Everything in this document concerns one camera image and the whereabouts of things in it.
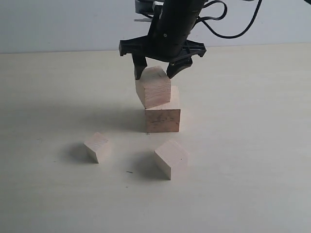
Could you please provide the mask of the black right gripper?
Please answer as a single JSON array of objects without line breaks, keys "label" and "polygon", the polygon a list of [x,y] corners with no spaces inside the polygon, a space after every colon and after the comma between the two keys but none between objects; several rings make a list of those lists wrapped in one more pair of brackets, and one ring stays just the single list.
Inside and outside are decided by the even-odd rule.
[{"label": "black right gripper", "polygon": [[188,40],[204,4],[203,0],[165,0],[154,5],[153,15],[141,13],[150,16],[148,33],[119,43],[120,56],[132,55],[135,80],[147,67],[146,58],[169,63],[166,74],[172,79],[192,66],[192,56],[204,56],[205,45]]}]

